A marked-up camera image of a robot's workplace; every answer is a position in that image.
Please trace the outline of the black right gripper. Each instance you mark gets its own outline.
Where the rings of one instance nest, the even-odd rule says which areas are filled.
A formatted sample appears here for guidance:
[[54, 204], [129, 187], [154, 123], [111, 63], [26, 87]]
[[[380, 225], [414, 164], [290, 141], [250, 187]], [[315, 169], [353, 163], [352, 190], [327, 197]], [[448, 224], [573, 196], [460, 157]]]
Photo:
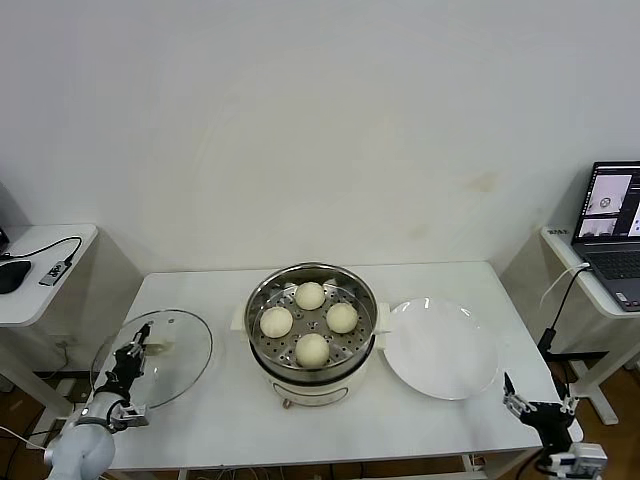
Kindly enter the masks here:
[[573, 443], [569, 427], [575, 419], [579, 398], [567, 394], [562, 404], [531, 402], [525, 409], [525, 401], [516, 393], [512, 380], [504, 373], [503, 404], [513, 415], [520, 415], [520, 421], [538, 433], [542, 445], [547, 450], [569, 450]]

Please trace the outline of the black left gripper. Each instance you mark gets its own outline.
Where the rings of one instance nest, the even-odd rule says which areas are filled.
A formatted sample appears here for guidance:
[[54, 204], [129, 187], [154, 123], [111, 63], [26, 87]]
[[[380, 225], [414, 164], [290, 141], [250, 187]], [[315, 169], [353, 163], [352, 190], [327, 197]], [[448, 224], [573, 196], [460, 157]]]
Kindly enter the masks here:
[[143, 348], [151, 332], [152, 322], [146, 322], [132, 339], [133, 345], [124, 345], [114, 356], [116, 364], [106, 372], [105, 390], [122, 397], [130, 396], [133, 382], [144, 374], [146, 351]]

